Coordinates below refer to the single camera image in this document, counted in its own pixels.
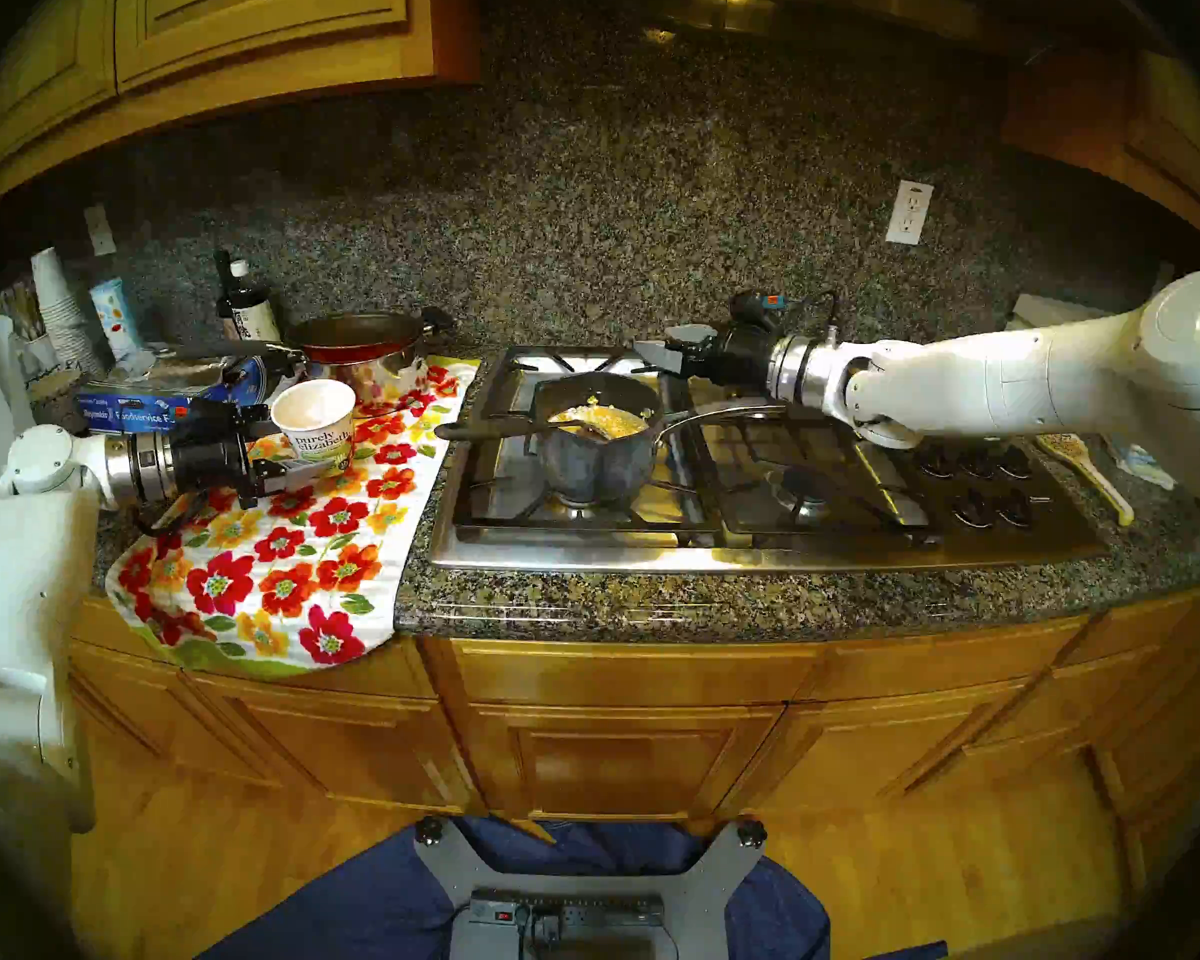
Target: bottle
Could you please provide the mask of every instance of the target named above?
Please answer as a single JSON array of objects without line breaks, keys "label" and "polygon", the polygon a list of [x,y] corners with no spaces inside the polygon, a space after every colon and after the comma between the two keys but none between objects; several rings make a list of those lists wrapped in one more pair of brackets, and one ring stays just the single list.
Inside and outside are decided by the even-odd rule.
[{"label": "bottle", "polygon": [[250,263],[232,260],[232,317],[241,341],[280,341],[266,288],[250,281]]},{"label": "bottle", "polygon": [[222,320],[222,332],[229,341],[240,340],[240,330],[235,326],[235,316],[232,316],[232,288],[235,280],[232,277],[232,254],[226,251],[214,251],[214,263],[217,265],[217,281],[222,286],[222,293],[217,298],[217,317]]}]

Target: stovetop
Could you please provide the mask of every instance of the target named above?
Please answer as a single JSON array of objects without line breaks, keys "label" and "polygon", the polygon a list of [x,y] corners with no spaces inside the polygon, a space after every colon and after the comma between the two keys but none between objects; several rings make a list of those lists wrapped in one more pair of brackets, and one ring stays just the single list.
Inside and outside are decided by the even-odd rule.
[{"label": "stovetop", "polygon": [[[511,347],[473,415],[524,414],[534,386],[582,371],[637,378],[667,412],[704,412],[746,394],[660,374],[630,350]],[[680,426],[631,503],[577,510],[550,496],[534,439],[454,449],[433,563],[758,574],[980,568],[1102,550],[1039,458],[1012,442],[883,450],[844,424],[791,407],[776,419]]]}]

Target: blue box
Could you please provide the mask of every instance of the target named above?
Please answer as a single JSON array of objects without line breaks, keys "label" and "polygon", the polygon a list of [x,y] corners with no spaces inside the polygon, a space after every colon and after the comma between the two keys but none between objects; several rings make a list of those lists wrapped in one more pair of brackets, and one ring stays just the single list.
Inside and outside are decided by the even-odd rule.
[{"label": "blue box", "polygon": [[77,394],[91,432],[168,432],[190,410],[191,400],[253,406],[266,397],[266,371],[251,356],[239,365],[244,377],[234,385],[210,385],[192,391],[142,390],[140,383],[90,382]]}]

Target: spatula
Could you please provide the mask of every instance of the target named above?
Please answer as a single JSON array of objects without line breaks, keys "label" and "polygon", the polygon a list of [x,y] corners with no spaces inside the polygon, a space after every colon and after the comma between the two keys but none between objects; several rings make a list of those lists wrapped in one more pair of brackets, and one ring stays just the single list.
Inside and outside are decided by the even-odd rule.
[{"label": "spatula", "polygon": [[1126,497],[1117,492],[1116,486],[1110,484],[1108,478],[1098,470],[1093,464],[1093,458],[1090,457],[1090,449],[1076,434],[1073,432],[1046,432],[1034,440],[1060,461],[1066,461],[1081,475],[1085,475],[1116,510],[1120,526],[1129,526],[1134,521],[1134,506],[1129,505]]}]

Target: floral dish towel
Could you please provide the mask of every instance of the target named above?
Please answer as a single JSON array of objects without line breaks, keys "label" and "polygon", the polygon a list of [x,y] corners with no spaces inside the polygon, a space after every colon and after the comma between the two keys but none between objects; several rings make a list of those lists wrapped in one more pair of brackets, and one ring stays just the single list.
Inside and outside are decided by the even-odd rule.
[{"label": "floral dish towel", "polygon": [[[341,665],[391,637],[395,590],[480,361],[430,356],[395,412],[356,420],[346,473],[244,510],[216,488],[175,533],[142,536],[106,589],[137,632],[178,664],[287,677]],[[251,457],[293,457],[282,434]],[[161,520],[181,515],[182,496]]]}]

